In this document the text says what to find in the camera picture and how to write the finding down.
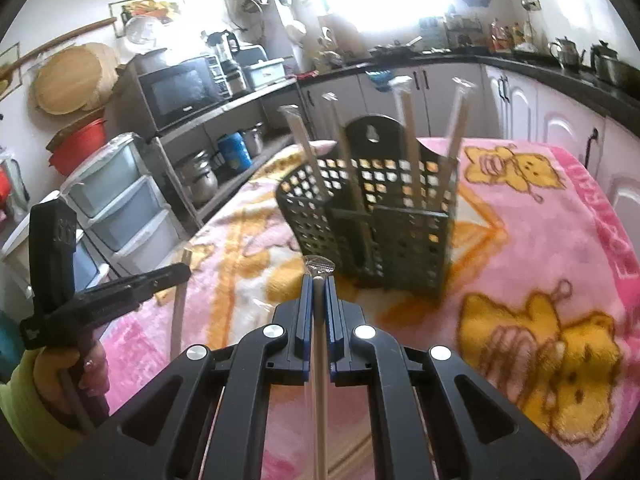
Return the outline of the person's left hand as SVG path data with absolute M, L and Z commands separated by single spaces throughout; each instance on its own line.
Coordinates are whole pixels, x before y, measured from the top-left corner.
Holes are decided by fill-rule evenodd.
M 102 344 L 97 341 L 83 358 L 75 348 L 47 347 L 37 353 L 32 377 L 46 410 L 67 427 L 77 424 L 67 393 L 61 382 L 63 373 L 89 398 L 104 396 L 110 388 L 108 362 Z

